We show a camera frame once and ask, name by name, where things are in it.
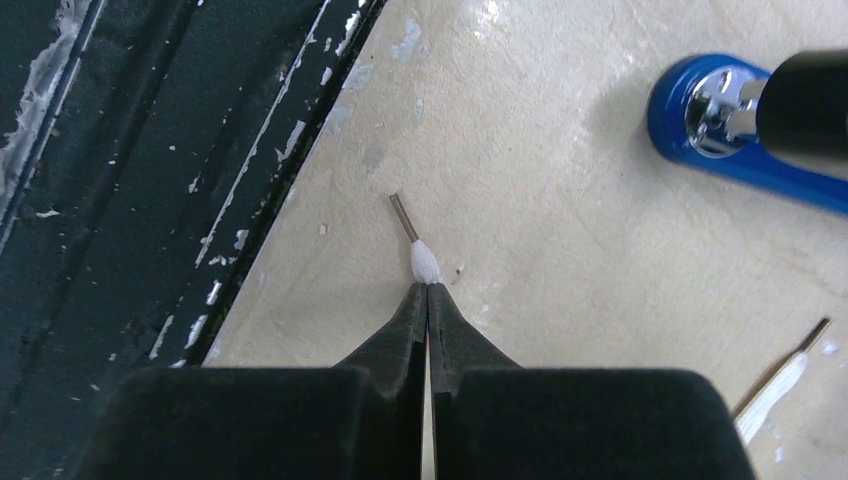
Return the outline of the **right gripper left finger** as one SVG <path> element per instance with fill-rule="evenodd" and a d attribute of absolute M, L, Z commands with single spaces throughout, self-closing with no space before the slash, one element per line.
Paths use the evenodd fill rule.
<path fill-rule="evenodd" d="M 149 368 L 113 393 L 78 479 L 416 479 L 427 289 L 313 368 Z"/>

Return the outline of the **white shoelace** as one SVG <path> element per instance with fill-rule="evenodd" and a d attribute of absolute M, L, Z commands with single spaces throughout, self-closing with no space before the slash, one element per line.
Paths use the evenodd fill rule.
<path fill-rule="evenodd" d="M 389 196 L 389 199 L 411 243 L 410 262 L 414 279 L 416 281 L 422 281 L 423 284 L 427 285 L 441 282 L 443 279 L 438 261 L 429 247 L 419 238 L 399 195 L 397 193 L 392 194 Z M 769 374 L 770 377 L 765 380 L 764 385 L 756 387 L 759 390 L 756 390 L 752 394 L 753 397 L 743 402 L 741 413 L 734 414 L 734 428 L 737 428 L 737 432 L 741 433 L 740 445 L 743 447 L 748 446 L 753 436 L 756 435 L 765 421 L 769 409 L 797 384 L 804 368 L 806 368 L 810 349 L 816 344 L 830 324 L 831 320 L 829 318 L 822 318 L 810 330 L 798 347 L 789 354 L 787 359 L 781 361 L 782 363 L 780 363 L 779 367 L 776 367 L 774 373 Z M 416 457 L 418 448 L 413 448 L 412 460 L 401 460 L 401 466 L 410 467 L 412 473 L 402 473 L 399 474 L 400 477 L 395 478 L 392 478 L 392 474 L 389 474 L 388 478 L 420 479 L 420 458 Z M 688 474 L 692 475 L 691 477 L 684 478 L 686 475 L 681 473 L 681 476 L 677 479 L 695 479 L 695 473 L 706 474 L 704 479 L 743 479 L 745 475 L 747 475 L 745 479 L 756 479 L 753 473 L 753 467 L 744 452 L 740 458 L 741 460 L 739 462 L 741 462 L 741 466 L 745 467 L 742 468 L 743 471 L 741 473 L 731 473 L 729 469 L 725 469 L 727 470 L 726 472 L 708 473 L 706 466 L 703 466 L 695 469 L 697 471 L 694 473 Z M 588 472 L 586 474 L 566 473 L 565 467 L 554 468 L 553 473 L 545 473 L 545 475 L 550 477 L 550 479 L 636 479 L 638 476 L 636 473 L 601 473 L 600 470 L 595 473 Z"/>

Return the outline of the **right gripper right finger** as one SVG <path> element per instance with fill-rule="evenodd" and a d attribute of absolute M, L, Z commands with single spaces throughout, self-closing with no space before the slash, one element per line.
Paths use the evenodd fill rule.
<path fill-rule="evenodd" d="M 751 479 L 728 407 L 688 370 L 525 368 L 427 289 L 440 479 Z"/>

